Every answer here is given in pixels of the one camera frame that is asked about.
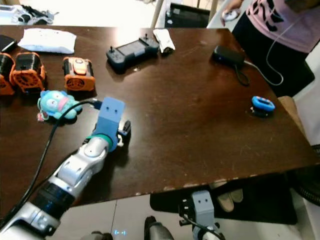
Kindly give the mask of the person's hand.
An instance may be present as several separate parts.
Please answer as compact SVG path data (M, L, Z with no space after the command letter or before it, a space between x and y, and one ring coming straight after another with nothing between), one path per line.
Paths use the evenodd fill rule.
M243 0L226 0L220 12L222 14L226 14L227 12L232 12L236 9L240 9L240 7L242 7L242 4L243 4Z

